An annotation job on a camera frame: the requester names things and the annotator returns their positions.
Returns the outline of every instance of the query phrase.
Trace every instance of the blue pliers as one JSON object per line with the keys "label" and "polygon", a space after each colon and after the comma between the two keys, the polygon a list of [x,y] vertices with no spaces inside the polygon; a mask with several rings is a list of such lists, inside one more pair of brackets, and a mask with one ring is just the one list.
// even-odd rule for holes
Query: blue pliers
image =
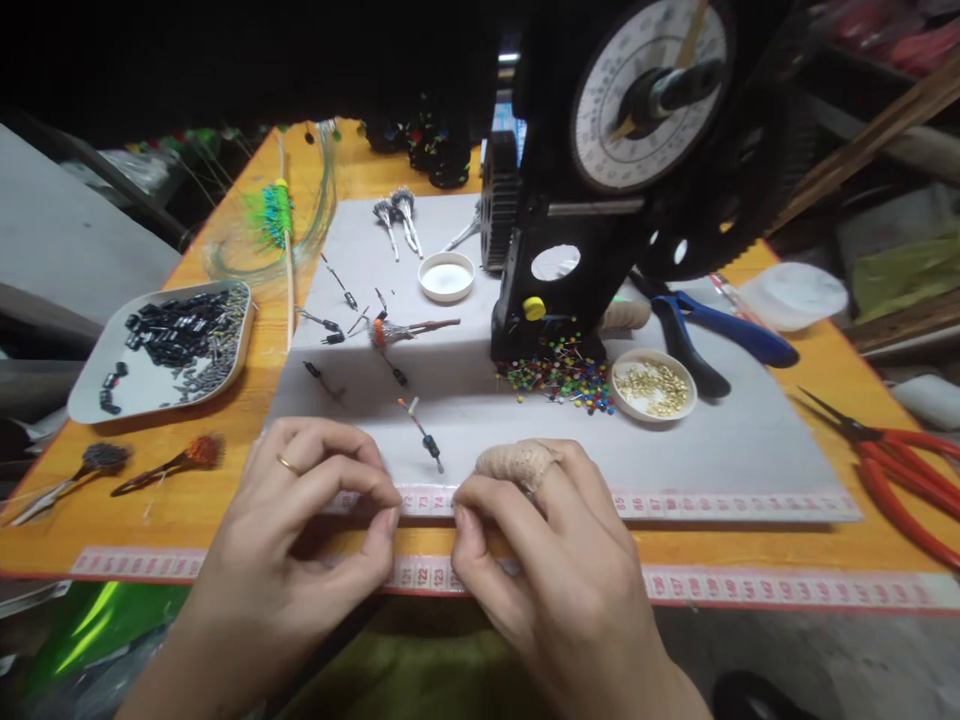
{"label": "blue pliers", "polygon": [[766,328],[698,303],[685,292],[674,292],[666,283],[645,278],[636,270],[630,271],[630,280],[647,296],[660,318],[667,352],[686,366],[704,397],[725,397],[730,393],[730,383],[694,349],[687,320],[733,340],[764,365],[788,368],[800,362],[796,349]]}

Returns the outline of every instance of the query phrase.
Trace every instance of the white container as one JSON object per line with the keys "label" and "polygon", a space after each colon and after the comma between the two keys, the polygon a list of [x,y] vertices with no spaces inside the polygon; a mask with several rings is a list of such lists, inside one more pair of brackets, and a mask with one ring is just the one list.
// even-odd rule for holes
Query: white container
{"label": "white container", "polygon": [[428,298],[440,303],[454,303],[470,294],[476,272],[466,255],[440,252],[420,263],[417,277],[420,289]]}
{"label": "white container", "polygon": [[[620,392],[620,387],[617,384],[617,374],[626,373],[631,365],[641,366],[642,369],[642,366],[646,365],[645,361],[647,360],[653,360],[662,365],[666,365],[673,370],[687,386],[687,401],[676,414],[667,417],[651,415],[647,412],[649,401],[646,398],[627,398]],[[679,420],[689,415],[697,404],[697,386],[693,382],[693,376],[690,375],[690,371],[687,370],[679,360],[659,350],[637,348],[636,350],[628,350],[618,357],[616,362],[613,363],[613,367],[610,368],[610,387],[617,401],[617,410],[643,422],[663,423]]]}
{"label": "white container", "polygon": [[907,410],[941,430],[960,430],[960,387],[936,375],[920,375],[891,391]]}
{"label": "white container", "polygon": [[740,286],[750,309],[774,330],[794,332],[847,306],[847,289],[820,268],[778,263]]}
{"label": "white container", "polygon": [[[179,390],[174,390],[174,385],[181,383],[174,380],[172,369],[154,365],[150,356],[142,348],[134,352],[126,346],[127,337],[130,335],[125,325],[127,318],[147,303],[162,305],[167,300],[188,300],[200,293],[218,293],[236,285],[247,288],[247,305],[243,311],[243,325],[240,329],[233,367],[224,381],[210,394],[192,402],[178,404],[181,393]],[[70,399],[67,401],[67,412],[70,418],[81,425],[93,425],[163,410],[191,407],[216,397],[237,379],[243,369],[253,329],[252,300],[250,287],[238,280],[218,280],[203,285],[149,293],[131,300],[110,318],[80,377],[77,378],[77,383],[73,386]],[[113,403],[121,408],[121,412],[111,415],[106,410],[100,409],[100,391],[103,389],[104,378],[115,371],[117,361],[127,364],[129,374],[120,378],[120,382],[113,389]],[[197,363],[197,372],[202,371],[209,362],[210,360],[201,358]],[[160,407],[163,403],[169,403],[169,406]]]}

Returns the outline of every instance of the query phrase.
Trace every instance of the red scissors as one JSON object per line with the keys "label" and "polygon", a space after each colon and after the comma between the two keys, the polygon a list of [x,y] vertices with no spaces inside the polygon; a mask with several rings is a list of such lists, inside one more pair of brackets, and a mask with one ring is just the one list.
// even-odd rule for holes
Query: red scissors
{"label": "red scissors", "polygon": [[906,511],[889,483],[892,480],[960,521],[960,488],[934,470],[911,447],[929,450],[957,461],[960,461],[960,448],[927,433],[866,427],[830,407],[816,395],[803,388],[800,390],[829,413],[830,417],[819,412],[817,416],[847,438],[857,451],[860,456],[860,479],[880,512],[921,550],[960,572],[960,553],[927,532]]}

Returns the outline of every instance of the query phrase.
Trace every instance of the orange table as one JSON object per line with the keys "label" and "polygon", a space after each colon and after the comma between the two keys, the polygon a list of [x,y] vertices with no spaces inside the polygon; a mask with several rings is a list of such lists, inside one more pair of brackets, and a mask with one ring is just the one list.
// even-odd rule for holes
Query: orange table
{"label": "orange table", "polygon": [[[439,194],[424,178],[410,171],[406,157],[377,156],[370,152],[364,140],[355,135],[354,123],[341,121],[340,127],[343,133],[337,151],[340,199],[376,198],[389,194],[400,184],[409,185],[416,194]],[[306,185],[310,178],[319,177],[317,148],[304,141],[303,132],[296,126],[287,133],[285,142],[291,196],[295,199],[312,197],[315,188]],[[266,142],[239,178],[237,188],[256,191],[272,177],[268,169],[274,168],[272,172],[276,172],[277,165],[277,145]],[[473,156],[471,179],[459,192],[479,192],[478,170],[479,150]],[[220,211],[214,214],[204,233],[216,228],[221,215]],[[167,282],[167,288],[206,281],[200,258],[204,233],[185,254]],[[774,262],[775,256],[760,243],[726,268],[725,273],[731,282],[738,284]],[[313,272],[314,268],[309,267],[301,268],[298,273],[301,299],[306,295]],[[227,392],[196,408],[96,427],[69,423],[36,463],[18,489],[18,495],[35,492],[72,475],[86,446],[98,441],[129,444],[135,448],[131,471],[141,471],[169,460],[195,436],[219,431],[228,441],[223,467],[195,475],[189,482],[174,480],[156,490],[148,489],[116,499],[108,498],[108,492],[115,484],[113,479],[82,488],[57,503],[50,517],[0,530],[0,571],[12,576],[69,576],[78,556],[89,546],[195,549],[197,556],[202,557],[202,550],[209,546],[234,493],[246,448],[261,431],[284,364],[286,315],[282,289],[273,297],[261,297],[258,293],[257,299],[260,312],[246,369]],[[796,338],[795,344],[803,358],[800,364],[789,370],[774,371],[791,398],[798,397],[796,386],[803,385],[869,424],[916,427],[831,323],[818,323]],[[684,577],[700,572],[705,577],[727,579],[747,577],[750,573],[773,573],[793,578],[814,575],[837,578],[842,576],[833,573],[845,573],[853,580],[859,578],[871,583],[878,582],[878,578],[896,580],[906,577],[888,577],[888,573],[944,574],[942,578],[932,578],[935,584],[944,579],[946,570],[901,537],[875,510],[861,488],[853,468],[856,457],[845,441],[810,418],[801,406],[797,407],[862,509],[865,520],[835,526],[639,523],[632,527],[645,567],[685,569],[687,575]],[[152,503],[145,517],[148,501]],[[905,497],[905,503],[944,542],[960,547],[960,524],[911,496]],[[6,508],[4,519],[8,520],[23,506],[22,503],[14,505]],[[330,553],[349,553],[359,548],[363,530],[345,524],[344,520],[335,522],[339,522],[338,527],[342,529],[330,539]],[[417,584],[416,572],[422,575],[427,572],[425,568],[431,572],[437,568],[443,570],[443,558],[449,556],[453,538],[449,521],[438,520],[429,526],[424,521],[418,521],[415,526],[402,523],[396,544],[398,556],[433,560],[407,563],[405,572],[408,575],[413,572],[414,577],[398,577],[398,584],[406,589],[430,590],[422,583]],[[495,538],[493,544],[499,555],[510,556],[509,547],[502,538]],[[116,573],[115,568],[113,572],[127,577],[124,573]],[[648,578],[653,590],[658,587],[659,581],[655,580]],[[450,582],[450,578],[445,577],[444,587],[448,589]],[[735,584],[738,591],[743,591],[742,580],[736,580]],[[690,599],[689,588],[683,592],[679,585],[677,588],[674,595],[668,588],[659,599],[664,602]],[[780,604],[803,604],[800,602],[803,598],[797,603],[787,602],[789,598],[779,597],[779,600],[782,601]],[[881,592],[881,602],[863,604],[882,606],[882,600]]]}

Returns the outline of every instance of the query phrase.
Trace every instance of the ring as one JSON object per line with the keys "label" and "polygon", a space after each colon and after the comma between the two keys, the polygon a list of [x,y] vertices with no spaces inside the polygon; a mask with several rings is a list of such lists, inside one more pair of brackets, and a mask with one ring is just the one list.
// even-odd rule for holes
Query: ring
{"label": "ring", "polygon": [[297,477],[300,477],[301,475],[303,475],[303,470],[301,470],[300,468],[298,468],[298,467],[297,467],[296,465],[294,465],[293,463],[289,462],[289,461],[288,461],[285,457],[283,457],[283,455],[281,455],[280,453],[277,453],[277,462],[279,462],[281,465],[283,465],[285,468],[287,468],[287,470],[289,470],[290,472],[292,472],[292,473],[293,473],[294,475],[296,475]]}

